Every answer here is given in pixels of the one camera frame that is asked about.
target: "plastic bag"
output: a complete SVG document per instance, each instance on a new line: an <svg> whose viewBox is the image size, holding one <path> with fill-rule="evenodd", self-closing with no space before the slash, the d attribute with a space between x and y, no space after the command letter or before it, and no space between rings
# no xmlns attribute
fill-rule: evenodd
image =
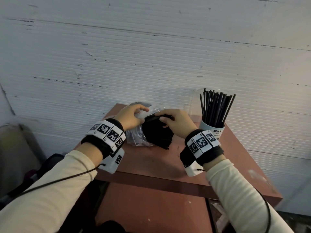
<svg viewBox="0 0 311 233"><path fill-rule="evenodd" d="M161 110L169 109L169 106L158 104L158 103L148 104L145 102L135 102L135 103L132 103L131 105L134 105L134 104L142 104L149 108L149 112L140 111L138 114L136 114L135 117L137 118L145 118L148 115L160 112ZM144 133L142 132L142 125L139 125L138 127L135 127L132 130L126 131L126 140L128 144L131 144L134 146L153 146L154 145L147 141Z"/></svg>

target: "sleeve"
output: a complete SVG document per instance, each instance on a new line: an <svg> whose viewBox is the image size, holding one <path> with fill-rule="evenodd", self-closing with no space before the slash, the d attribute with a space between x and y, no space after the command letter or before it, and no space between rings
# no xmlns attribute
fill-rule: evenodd
<svg viewBox="0 0 311 233"><path fill-rule="evenodd" d="M93 162L79 151L71 151L31 187L93 169ZM84 188L97 171L64 180L12 201L0 211L0 232L57 232Z"/></svg>
<svg viewBox="0 0 311 233"><path fill-rule="evenodd" d="M226 159L213 166L207 173L227 216L236 232L266 231L268 211L260 194L240 174L230 160ZM270 233L293 232L286 222L270 205Z"/></svg>

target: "person's left hand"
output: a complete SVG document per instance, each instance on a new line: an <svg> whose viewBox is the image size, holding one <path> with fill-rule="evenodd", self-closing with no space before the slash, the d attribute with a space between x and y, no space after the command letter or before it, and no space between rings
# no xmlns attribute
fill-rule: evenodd
<svg viewBox="0 0 311 233"><path fill-rule="evenodd" d="M134 116L135 113L139 112L139 109L146 112L149 111L147 107L141 104L128 105L121 109L114 119L118 120L122 124L124 131L131 130L145 122L144 119L138 119Z"/></svg>

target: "light blue cup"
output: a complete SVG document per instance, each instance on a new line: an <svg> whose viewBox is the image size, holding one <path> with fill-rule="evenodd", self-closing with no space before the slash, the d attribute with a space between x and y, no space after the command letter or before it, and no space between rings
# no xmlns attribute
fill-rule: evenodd
<svg viewBox="0 0 311 233"><path fill-rule="evenodd" d="M220 136L221 136L221 134L222 134L222 131L224 130L225 126L226 126L226 125L224 125L223 128L216 128L216 127L212 127L212 126L210 126L210 125L207 125L205 122L201 121L199 128L200 128L200 129L203 129L204 131L206 131L206 130L211 130L211 132L213 133L213 135L215 136L215 138L216 138L217 140L219 140L219 138L220 138Z"/></svg>

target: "table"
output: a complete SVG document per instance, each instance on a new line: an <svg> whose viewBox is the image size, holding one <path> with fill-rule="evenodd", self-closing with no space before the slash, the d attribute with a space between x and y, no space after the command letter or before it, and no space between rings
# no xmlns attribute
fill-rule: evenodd
<svg viewBox="0 0 311 233"><path fill-rule="evenodd" d="M105 117L116 115L125 106L116 104ZM271 206L276 206L282 200L281 194L273 185L251 177L249 170L253 170L268 180L228 126L220 137L220 143L224 155L262 193ZM175 135L169 150L157 146L134 147L124 144L122 148L125 155L117 171L110 174L98 170L96 179L218 200L217 195L205 179L204 172L195 177L186 175L184 166L179 159L179 154L184 147L184 139Z"/></svg>

